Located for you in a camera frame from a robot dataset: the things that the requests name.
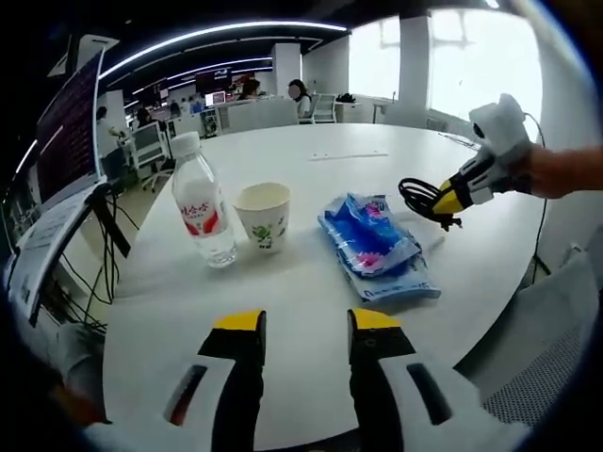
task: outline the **computer screen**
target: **computer screen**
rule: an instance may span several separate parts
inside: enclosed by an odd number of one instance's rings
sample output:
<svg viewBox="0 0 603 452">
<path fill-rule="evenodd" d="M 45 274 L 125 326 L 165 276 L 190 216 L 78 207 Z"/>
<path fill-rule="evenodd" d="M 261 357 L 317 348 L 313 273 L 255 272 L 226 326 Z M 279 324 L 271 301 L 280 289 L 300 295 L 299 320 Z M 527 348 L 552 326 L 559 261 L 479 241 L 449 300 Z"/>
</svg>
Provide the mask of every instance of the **computer screen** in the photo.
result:
<svg viewBox="0 0 603 452">
<path fill-rule="evenodd" d="M 147 146 L 156 144 L 160 140 L 158 128 L 155 124 L 147 125 L 134 132 L 134 146 L 136 146 L 136 149 L 146 148 Z"/>
<path fill-rule="evenodd" d="M 213 97 L 214 105 L 215 104 L 223 104 L 226 102 L 226 92 L 225 91 L 214 92 L 212 94 L 212 97 Z"/>
<path fill-rule="evenodd" d="M 218 69 L 210 73 L 195 75 L 195 87 L 202 95 L 230 88 L 233 83 L 231 68 Z"/>
<path fill-rule="evenodd" d="M 97 172 L 94 107 L 102 59 L 103 52 L 99 52 L 75 73 L 38 121 L 42 202 L 83 176 Z"/>
</svg>

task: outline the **office chair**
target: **office chair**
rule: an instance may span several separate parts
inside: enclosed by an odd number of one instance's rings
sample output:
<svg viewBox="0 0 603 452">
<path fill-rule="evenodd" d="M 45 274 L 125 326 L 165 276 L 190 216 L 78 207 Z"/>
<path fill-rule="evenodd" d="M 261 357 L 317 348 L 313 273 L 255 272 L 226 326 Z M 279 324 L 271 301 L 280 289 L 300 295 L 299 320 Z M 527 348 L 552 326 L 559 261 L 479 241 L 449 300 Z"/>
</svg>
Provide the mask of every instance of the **office chair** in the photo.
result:
<svg viewBox="0 0 603 452">
<path fill-rule="evenodd" d="M 337 122 L 335 117 L 335 94 L 319 94 L 317 103 L 312 112 L 312 123 L 333 123 Z"/>
<path fill-rule="evenodd" d="M 312 103 L 310 104 L 310 111 L 307 116 L 304 118 L 300 118 L 300 124 L 315 124 L 314 122 L 314 110 L 317 108 L 318 98 L 320 94 L 315 94 L 312 96 Z"/>
<path fill-rule="evenodd" d="M 400 100 L 387 106 L 383 122 L 388 125 L 427 129 L 427 110 L 425 107 L 421 108 Z"/>
<path fill-rule="evenodd" d="M 169 152 L 166 146 L 166 138 L 162 137 L 159 122 L 140 127 L 132 134 L 132 157 L 134 166 L 140 170 L 146 166 L 156 168 L 159 160 L 169 159 Z M 170 179 L 173 169 L 158 170 L 147 177 L 142 182 L 142 189 L 146 190 L 151 186 L 151 191 L 155 193 L 155 186 L 159 179 Z"/>
<path fill-rule="evenodd" d="M 481 392 L 483 407 L 503 422 L 534 426 L 579 362 L 598 313 L 598 287 L 588 251 L 527 289 L 456 370 Z"/>
</svg>

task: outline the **white pillar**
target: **white pillar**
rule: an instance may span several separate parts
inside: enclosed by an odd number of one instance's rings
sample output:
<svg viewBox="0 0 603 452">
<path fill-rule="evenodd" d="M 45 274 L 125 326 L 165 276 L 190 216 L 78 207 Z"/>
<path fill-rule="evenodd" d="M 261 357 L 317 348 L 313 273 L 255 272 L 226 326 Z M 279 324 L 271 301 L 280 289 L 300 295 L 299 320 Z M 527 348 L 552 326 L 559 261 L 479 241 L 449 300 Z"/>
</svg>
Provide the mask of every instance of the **white pillar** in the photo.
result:
<svg viewBox="0 0 603 452">
<path fill-rule="evenodd" d="M 430 78 L 430 30 L 427 16 L 399 22 L 399 100 L 425 108 Z"/>
<path fill-rule="evenodd" d="M 302 78 L 300 45 L 298 43 L 274 44 L 272 47 L 272 72 L 276 83 L 276 95 L 287 96 L 289 82 Z"/>
</svg>

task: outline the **desk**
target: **desk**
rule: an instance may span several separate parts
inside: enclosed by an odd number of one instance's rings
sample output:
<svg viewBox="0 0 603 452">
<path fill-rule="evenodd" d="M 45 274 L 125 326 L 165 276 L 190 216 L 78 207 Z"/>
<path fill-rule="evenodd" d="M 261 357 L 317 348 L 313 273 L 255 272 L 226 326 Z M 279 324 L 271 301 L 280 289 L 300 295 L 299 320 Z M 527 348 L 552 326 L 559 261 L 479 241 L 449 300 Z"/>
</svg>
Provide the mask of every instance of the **desk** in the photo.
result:
<svg viewBox="0 0 603 452">
<path fill-rule="evenodd" d="M 439 185 L 473 152 L 432 131 L 380 124 L 254 130 L 203 146 L 228 202 L 250 184 L 291 188 L 287 247 L 267 259 L 253 257 L 228 207 L 239 256 L 223 270 L 208 268 L 166 184 L 142 224 L 109 312 L 108 418 L 126 420 L 144 394 L 174 388 L 179 380 L 170 367 L 196 354 L 216 317 L 262 307 L 267 356 L 255 449 L 307 444 L 357 427 L 346 312 L 360 300 L 317 214 L 348 190 L 384 193 L 394 212 L 406 210 L 400 178 Z M 480 341 L 524 276 L 542 209 L 542 200 L 507 193 L 461 214 L 464 228 L 448 233 L 428 262 L 441 298 L 388 310 L 404 320 L 417 350 L 455 365 Z"/>
</svg>

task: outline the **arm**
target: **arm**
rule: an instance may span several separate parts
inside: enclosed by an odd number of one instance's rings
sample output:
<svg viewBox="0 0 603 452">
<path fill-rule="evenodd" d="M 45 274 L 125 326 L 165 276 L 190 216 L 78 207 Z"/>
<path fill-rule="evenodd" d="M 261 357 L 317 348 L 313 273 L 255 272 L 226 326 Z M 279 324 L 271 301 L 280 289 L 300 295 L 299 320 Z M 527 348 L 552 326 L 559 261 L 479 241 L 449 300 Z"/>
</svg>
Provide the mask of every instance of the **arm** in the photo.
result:
<svg viewBox="0 0 603 452">
<path fill-rule="evenodd" d="M 300 100 L 300 104 L 298 105 L 298 116 L 300 118 L 307 118 L 308 113 L 310 113 L 310 107 L 310 98 L 303 96 Z"/>
<path fill-rule="evenodd" d="M 532 180 L 532 192 L 557 199 L 574 191 L 603 190 L 603 146 L 558 153 L 534 145 L 515 169 Z"/>
</svg>

